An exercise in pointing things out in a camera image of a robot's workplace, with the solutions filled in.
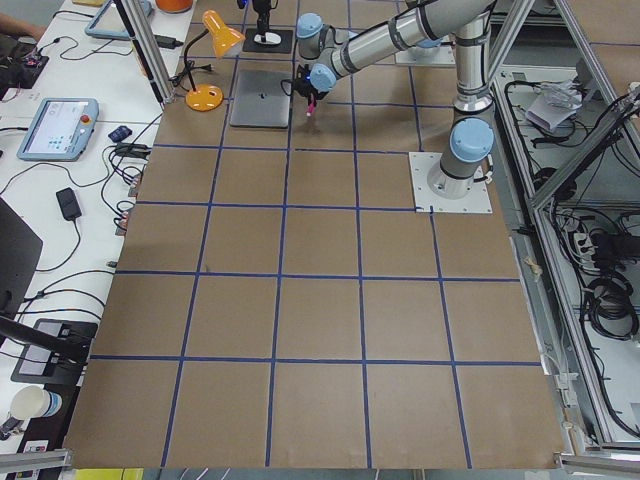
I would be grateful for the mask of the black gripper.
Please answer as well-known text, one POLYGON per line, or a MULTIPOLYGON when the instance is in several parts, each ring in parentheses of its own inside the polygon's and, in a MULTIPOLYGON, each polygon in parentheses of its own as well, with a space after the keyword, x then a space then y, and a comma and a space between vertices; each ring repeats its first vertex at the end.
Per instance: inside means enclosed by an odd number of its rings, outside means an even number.
POLYGON ((319 91, 311 84, 311 67, 299 64, 292 80, 292 90, 303 98, 318 98, 319 91))
POLYGON ((271 0, 252 0, 252 8, 257 14, 257 30, 268 31, 270 28, 270 12, 273 9, 271 0))

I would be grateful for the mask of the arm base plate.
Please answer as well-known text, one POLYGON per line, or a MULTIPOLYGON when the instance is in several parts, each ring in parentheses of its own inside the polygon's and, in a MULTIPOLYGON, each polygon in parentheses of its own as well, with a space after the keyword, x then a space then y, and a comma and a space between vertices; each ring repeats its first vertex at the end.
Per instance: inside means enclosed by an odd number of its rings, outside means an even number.
POLYGON ((447 176, 440 152, 409 152, 415 211, 419 213, 492 214, 488 192, 491 175, 478 166, 472 178, 447 176))
POLYGON ((454 42, 445 36, 438 41, 410 47, 395 54, 398 65, 453 68, 455 66, 454 42))

